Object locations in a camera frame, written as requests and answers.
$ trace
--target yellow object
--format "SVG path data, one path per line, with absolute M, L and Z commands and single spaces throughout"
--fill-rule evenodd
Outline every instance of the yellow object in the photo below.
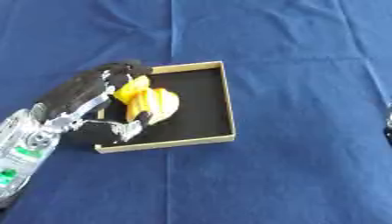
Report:
M 113 96 L 124 104 L 128 104 L 134 95 L 140 91 L 144 91 L 145 89 L 149 88 L 149 86 L 150 79 L 146 75 L 142 75 L 134 80 L 129 81 L 122 88 L 115 91 Z
M 127 121 L 133 121 L 141 112 L 151 113 L 149 125 L 171 117 L 179 109 L 179 96 L 164 88 L 147 88 L 129 101 Z

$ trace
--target robotic hand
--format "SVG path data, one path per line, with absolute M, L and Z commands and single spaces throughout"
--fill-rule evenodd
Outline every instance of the robotic hand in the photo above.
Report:
M 0 203 L 24 187 L 64 133 L 73 132 L 92 142 L 101 139 L 102 143 L 128 141 L 139 134 L 148 122 L 148 113 L 129 123 L 83 117 L 106 108 L 109 96 L 129 80 L 150 73 L 151 68 L 136 61 L 98 66 L 45 94 L 32 109 L 20 109 L 0 123 Z M 104 133 L 103 138 L 96 133 Z
M 387 127 L 384 132 L 390 145 L 392 145 L 392 102 L 388 105 Z

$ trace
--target yellow plastic toy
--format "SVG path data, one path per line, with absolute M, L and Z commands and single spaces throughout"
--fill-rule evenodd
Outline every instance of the yellow plastic toy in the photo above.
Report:
M 137 93 L 147 89 L 150 87 L 150 79 L 146 75 L 142 75 L 137 77 L 134 80 L 129 81 L 122 88 L 115 91 L 113 96 L 123 102 L 124 104 L 128 104 L 130 99 Z
M 149 125 L 159 123 L 171 117 L 179 109 L 179 96 L 164 88 L 150 88 L 150 80 L 146 75 L 139 76 L 113 96 L 127 105 L 126 119 L 132 122 L 141 112 L 151 114 Z

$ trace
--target table surface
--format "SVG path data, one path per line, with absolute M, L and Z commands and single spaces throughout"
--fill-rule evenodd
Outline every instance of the table surface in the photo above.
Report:
M 223 60 L 237 140 L 62 146 L 3 223 L 391 223 L 389 0 L 2 0 L 0 117 L 78 71 Z

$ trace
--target blue fabric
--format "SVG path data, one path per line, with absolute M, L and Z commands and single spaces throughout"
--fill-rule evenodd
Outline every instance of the blue fabric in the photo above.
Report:
M 389 0 L 2 0 L 0 117 L 113 60 L 224 60 L 237 140 L 62 146 L 3 223 L 391 223 Z

